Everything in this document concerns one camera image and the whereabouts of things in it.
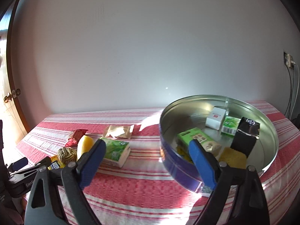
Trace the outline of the black tea packet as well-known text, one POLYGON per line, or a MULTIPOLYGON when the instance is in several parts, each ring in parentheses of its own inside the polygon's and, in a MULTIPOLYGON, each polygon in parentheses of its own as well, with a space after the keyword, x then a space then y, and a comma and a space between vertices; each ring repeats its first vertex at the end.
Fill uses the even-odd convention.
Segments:
POLYGON ((242 117, 230 148, 245 154, 248 158, 259 139, 259 131, 260 123, 242 117))

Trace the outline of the beige paper sachet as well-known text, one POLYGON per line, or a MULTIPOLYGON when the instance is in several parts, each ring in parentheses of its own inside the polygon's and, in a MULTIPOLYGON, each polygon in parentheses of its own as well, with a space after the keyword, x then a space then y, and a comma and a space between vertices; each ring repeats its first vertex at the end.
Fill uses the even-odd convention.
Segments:
POLYGON ((125 138, 130 139, 134 125, 109 125, 105 128, 102 137, 104 138, 125 138))

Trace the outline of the yellow sponge lower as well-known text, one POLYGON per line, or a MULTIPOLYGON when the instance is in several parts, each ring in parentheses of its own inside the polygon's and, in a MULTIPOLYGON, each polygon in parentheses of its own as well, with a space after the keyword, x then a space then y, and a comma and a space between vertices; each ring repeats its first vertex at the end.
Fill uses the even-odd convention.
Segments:
POLYGON ((242 152, 231 149, 230 147, 225 147, 218 161, 226 162, 231 168, 245 169, 247 157, 242 152))

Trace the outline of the blue yellow candy wrapper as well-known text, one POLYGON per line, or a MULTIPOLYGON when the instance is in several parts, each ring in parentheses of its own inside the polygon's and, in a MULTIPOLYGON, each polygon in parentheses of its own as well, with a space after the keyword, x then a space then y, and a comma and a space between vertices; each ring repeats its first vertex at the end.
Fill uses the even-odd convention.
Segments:
POLYGON ((57 155, 52 156, 50 159, 51 159, 51 164, 48 167, 49 170, 62 169, 65 167, 65 164, 59 160, 57 155))

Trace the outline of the yellow sponge block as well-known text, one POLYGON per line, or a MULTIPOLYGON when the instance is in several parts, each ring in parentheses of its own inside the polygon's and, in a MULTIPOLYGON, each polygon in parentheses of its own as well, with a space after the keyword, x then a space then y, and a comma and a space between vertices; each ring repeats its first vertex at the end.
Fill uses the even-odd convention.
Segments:
POLYGON ((79 160, 84 153, 89 152, 93 145, 93 138, 83 135, 77 145, 77 160, 79 160))

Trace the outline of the round metal tin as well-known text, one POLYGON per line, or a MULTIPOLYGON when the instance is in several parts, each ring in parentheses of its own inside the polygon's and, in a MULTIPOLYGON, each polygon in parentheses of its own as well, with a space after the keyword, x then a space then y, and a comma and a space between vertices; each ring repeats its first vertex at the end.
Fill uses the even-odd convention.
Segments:
POLYGON ((161 113, 159 130, 162 163, 181 186, 191 192, 201 192, 202 179, 194 164, 179 154, 177 135, 192 128, 199 128, 223 147, 229 147, 233 137, 206 126, 206 118, 214 107, 224 109, 229 116, 246 117, 260 124, 259 139, 248 157, 262 176, 277 156, 279 139, 271 120, 253 103, 221 95, 194 95, 169 104, 161 113))

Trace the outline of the brown wooden door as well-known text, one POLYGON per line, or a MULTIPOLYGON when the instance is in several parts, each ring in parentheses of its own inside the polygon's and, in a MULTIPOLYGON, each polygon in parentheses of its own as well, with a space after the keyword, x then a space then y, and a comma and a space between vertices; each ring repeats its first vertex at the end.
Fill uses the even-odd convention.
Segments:
POLYGON ((7 145, 17 145, 30 131, 19 98, 4 103, 4 96, 17 89, 12 71, 12 29, 20 0, 14 0, 1 19, 1 120, 3 140, 7 145))

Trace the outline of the red striped bed cover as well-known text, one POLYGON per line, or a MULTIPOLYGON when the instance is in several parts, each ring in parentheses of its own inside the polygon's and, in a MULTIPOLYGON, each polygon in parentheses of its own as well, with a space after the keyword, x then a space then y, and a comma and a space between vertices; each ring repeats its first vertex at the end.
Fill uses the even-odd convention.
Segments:
MULTIPOLYGON (((252 103, 274 124, 279 151, 261 177, 271 224, 278 224, 299 191, 299 130, 274 106, 252 103)), ((86 129, 98 139, 109 125, 134 125, 131 152, 122 168, 101 165, 84 194, 102 224, 192 224, 207 201, 179 185, 160 152, 160 108, 55 114, 44 118, 17 145, 33 164, 54 156, 70 133, 86 129)))

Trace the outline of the red snack wrapper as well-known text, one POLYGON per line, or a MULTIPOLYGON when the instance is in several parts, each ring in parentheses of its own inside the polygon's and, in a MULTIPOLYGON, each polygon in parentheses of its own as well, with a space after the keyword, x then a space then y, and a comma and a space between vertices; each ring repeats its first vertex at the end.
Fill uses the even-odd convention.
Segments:
POLYGON ((68 140, 65 143, 65 147, 76 147, 79 140, 86 134, 86 129, 76 129, 70 133, 68 140))

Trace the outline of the green tissue pack in tin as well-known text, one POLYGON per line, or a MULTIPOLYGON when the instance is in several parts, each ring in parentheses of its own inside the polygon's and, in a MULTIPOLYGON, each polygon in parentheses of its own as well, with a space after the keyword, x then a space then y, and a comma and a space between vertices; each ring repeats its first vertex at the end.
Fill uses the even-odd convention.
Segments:
POLYGON ((234 136, 239 126, 240 118, 226 116, 223 121, 221 133, 234 136))

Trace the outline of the green box in tin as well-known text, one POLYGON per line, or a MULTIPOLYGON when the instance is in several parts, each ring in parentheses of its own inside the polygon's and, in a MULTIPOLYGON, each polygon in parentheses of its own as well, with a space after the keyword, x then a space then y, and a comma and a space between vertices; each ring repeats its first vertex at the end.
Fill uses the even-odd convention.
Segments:
POLYGON ((212 153, 214 157, 218 156, 222 148, 222 146, 209 135, 195 127, 177 134, 177 151, 180 155, 189 155, 188 147, 192 140, 198 141, 204 150, 212 153))

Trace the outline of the white small box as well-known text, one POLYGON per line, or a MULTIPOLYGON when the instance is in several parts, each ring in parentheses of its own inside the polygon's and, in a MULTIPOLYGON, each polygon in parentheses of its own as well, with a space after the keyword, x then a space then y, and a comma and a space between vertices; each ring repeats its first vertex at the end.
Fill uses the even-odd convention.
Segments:
POLYGON ((220 130, 226 111, 226 109, 214 107, 206 118, 205 126, 214 130, 220 130))

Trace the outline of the wall power socket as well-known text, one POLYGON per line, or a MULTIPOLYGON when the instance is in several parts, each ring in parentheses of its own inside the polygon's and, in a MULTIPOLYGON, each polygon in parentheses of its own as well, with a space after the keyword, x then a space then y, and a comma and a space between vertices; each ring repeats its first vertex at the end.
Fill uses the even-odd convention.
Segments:
POLYGON ((284 64, 287 68, 293 69, 295 62, 293 61, 293 57, 291 54, 284 52, 284 64))

